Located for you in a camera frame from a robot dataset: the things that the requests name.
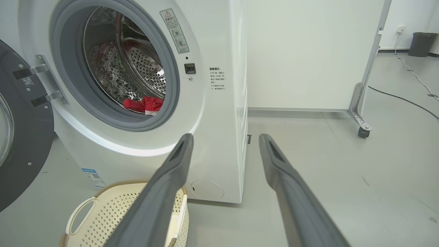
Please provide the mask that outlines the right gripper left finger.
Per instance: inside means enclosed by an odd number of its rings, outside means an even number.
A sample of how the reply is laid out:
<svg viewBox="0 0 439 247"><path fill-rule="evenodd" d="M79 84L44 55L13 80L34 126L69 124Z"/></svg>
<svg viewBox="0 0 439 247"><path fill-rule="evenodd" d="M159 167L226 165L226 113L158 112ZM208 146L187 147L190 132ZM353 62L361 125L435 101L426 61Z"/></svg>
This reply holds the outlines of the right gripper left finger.
<svg viewBox="0 0 439 247"><path fill-rule="evenodd" d="M163 247L177 190L185 185L193 150L193 135L184 134L154 173L106 247Z"/></svg>

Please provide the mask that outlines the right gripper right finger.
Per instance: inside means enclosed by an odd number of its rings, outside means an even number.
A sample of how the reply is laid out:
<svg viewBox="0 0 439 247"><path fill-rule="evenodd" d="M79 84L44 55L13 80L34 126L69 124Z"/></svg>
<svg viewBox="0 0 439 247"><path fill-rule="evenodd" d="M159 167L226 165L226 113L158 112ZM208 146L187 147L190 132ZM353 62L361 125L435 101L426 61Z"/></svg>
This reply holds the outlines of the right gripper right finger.
<svg viewBox="0 0 439 247"><path fill-rule="evenodd" d="M338 229L273 138L262 133L259 150L265 178L276 192L290 247L348 247Z"/></svg>

